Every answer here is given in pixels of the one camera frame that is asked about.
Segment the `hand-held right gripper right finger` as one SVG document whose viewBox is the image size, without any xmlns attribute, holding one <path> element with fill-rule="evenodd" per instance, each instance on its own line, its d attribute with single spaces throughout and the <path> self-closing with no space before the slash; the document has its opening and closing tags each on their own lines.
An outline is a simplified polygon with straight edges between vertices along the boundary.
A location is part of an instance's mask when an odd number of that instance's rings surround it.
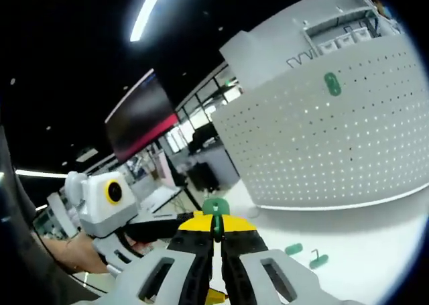
<svg viewBox="0 0 429 305">
<path fill-rule="evenodd" d="M 223 215 L 222 277 L 231 304 L 354 304 L 325 292 L 318 276 L 279 249 L 268 249 L 244 218 Z"/>
</svg>

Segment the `person's left hand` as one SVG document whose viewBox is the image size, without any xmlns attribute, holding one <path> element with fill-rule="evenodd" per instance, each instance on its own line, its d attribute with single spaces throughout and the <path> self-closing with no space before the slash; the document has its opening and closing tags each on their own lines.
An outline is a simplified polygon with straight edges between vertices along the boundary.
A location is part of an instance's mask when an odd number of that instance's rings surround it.
<svg viewBox="0 0 429 305">
<path fill-rule="evenodd" d="M 71 272 L 107 273 L 107 266 L 93 247 L 93 240 L 85 232 L 67 240 L 42 237 L 41 242 L 54 258 Z"/>
</svg>

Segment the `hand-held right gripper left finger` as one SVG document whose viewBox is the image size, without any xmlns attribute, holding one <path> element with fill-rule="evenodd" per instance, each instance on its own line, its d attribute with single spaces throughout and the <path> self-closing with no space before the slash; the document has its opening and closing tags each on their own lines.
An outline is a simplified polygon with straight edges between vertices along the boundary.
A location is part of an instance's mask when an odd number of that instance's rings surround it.
<svg viewBox="0 0 429 305">
<path fill-rule="evenodd" d="M 212 215 L 183 222 L 164 249 L 126 264 L 101 304 L 205 304 L 212 277 Z"/>
</svg>

